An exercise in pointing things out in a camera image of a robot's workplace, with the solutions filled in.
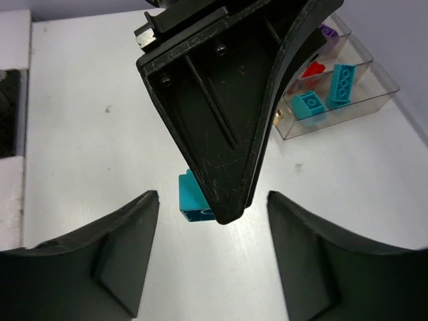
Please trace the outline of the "purple printed lego brick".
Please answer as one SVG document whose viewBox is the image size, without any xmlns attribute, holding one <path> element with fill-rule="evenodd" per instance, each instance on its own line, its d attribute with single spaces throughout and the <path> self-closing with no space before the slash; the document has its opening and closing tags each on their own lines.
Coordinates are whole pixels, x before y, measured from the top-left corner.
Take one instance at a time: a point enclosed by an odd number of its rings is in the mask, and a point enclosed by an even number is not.
<svg viewBox="0 0 428 321">
<path fill-rule="evenodd" d="M 320 25 L 319 29 L 327 40 L 327 43 L 324 46 L 324 52 L 327 53 L 336 46 L 338 42 L 338 32 L 334 28 L 323 23 Z"/>
</svg>

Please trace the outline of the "red curved lego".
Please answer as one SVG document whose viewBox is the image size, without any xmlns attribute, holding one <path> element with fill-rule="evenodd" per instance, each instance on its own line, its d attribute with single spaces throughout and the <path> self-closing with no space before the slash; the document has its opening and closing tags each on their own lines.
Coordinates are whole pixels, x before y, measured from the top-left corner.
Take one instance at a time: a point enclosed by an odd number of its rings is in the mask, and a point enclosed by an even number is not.
<svg viewBox="0 0 428 321">
<path fill-rule="evenodd" d="M 310 76 L 315 76 L 318 74 L 322 74 L 326 70 L 326 66 L 324 64 L 318 62 L 312 62 L 306 70 L 301 75 L 301 78 L 307 78 Z"/>
</svg>

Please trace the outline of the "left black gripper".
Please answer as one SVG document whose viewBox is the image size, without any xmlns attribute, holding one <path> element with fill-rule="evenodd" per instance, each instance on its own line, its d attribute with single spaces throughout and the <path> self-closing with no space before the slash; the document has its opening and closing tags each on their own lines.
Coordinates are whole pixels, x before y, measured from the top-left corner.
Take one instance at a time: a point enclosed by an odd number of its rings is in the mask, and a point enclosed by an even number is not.
<svg viewBox="0 0 428 321">
<path fill-rule="evenodd" d="M 134 35 L 150 99 L 218 223 L 251 205 L 278 102 L 341 1 L 153 1 Z"/>
</svg>

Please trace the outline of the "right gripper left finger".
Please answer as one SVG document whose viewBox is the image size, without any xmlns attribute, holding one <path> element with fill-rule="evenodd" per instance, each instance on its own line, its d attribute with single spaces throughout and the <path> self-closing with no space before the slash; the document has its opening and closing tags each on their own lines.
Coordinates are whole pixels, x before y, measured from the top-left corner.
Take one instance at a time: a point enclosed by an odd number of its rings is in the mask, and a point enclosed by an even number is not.
<svg viewBox="0 0 428 321">
<path fill-rule="evenodd" d="M 1 252 L 2 320 L 132 320 L 158 219 L 156 191 L 33 248 Z"/>
</svg>

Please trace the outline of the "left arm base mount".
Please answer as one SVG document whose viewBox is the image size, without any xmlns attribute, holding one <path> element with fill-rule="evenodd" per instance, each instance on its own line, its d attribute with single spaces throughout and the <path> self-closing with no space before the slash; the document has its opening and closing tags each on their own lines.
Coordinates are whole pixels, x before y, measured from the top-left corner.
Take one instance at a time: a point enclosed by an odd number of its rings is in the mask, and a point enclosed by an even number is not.
<svg viewBox="0 0 428 321">
<path fill-rule="evenodd" d="M 27 70 L 1 70 L 1 158 L 25 155 Z"/>
</svg>

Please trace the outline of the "small teal lego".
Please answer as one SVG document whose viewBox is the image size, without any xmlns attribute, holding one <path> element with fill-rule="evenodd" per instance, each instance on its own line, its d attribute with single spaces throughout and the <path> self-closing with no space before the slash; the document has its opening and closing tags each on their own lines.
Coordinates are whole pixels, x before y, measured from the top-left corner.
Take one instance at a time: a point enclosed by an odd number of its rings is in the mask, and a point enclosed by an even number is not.
<svg viewBox="0 0 428 321">
<path fill-rule="evenodd" d="M 188 222 L 213 221 L 215 216 L 190 169 L 179 175 L 179 209 Z"/>
</svg>

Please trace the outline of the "teal lego brick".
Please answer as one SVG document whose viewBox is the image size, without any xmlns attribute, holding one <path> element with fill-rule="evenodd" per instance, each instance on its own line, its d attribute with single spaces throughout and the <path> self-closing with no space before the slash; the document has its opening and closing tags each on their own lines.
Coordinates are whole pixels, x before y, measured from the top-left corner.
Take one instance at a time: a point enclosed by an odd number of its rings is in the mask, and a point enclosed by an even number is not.
<svg viewBox="0 0 428 321">
<path fill-rule="evenodd" d="M 350 104 L 356 65 L 335 64 L 326 99 L 330 110 L 339 109 Z"/>
</svg>

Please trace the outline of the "teal rounded lego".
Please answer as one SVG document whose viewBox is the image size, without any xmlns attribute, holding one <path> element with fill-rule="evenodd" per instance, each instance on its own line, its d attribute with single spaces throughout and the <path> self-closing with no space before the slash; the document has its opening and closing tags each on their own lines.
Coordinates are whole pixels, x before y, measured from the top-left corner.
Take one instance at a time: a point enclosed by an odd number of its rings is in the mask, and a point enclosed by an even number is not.
<svg viewBox="0 0 428 321">
<path fill-rule="evenodd" d="M 299 120 L 305 127 L 315 126 L 326 119 L 326 106 L 313 91 L 293 96 L 291 108 L 296 120 Z"/>
</svg>

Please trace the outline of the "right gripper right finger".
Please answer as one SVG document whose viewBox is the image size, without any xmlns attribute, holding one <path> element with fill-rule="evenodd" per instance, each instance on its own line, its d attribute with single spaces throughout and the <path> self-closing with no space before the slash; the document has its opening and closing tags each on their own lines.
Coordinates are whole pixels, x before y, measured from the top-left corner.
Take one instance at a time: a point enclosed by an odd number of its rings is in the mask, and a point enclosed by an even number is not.
<svg viewBox="0 0 428 321">
<path fill-rule="evenodd" d="M 267 212 L 290 320 L 426 320 L 427 250 L 349 231 L 270 191 Z"/>
</svg>

